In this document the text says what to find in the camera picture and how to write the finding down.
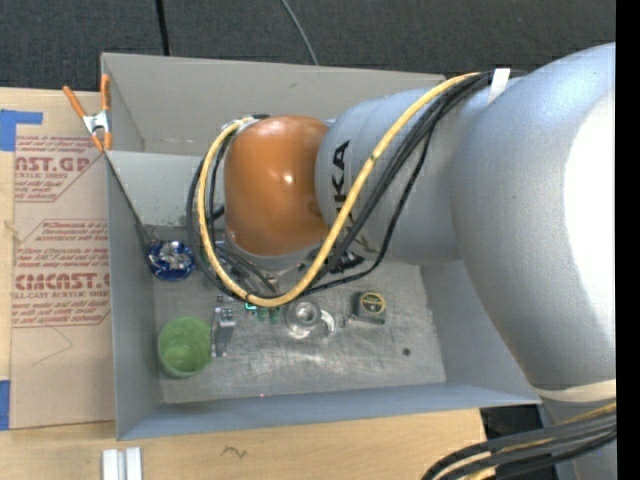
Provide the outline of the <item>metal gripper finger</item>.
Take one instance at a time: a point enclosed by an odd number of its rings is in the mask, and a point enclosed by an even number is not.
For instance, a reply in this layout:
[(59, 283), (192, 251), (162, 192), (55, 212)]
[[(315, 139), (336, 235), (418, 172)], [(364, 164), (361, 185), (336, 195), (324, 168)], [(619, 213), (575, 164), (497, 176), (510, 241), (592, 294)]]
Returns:
[(218, 306), (214, 308), (212, 319), (212, 356), (222, 358), (226, 356), (227, 346), (231, 341), (236, 327), (234, 311), (230, 307)]

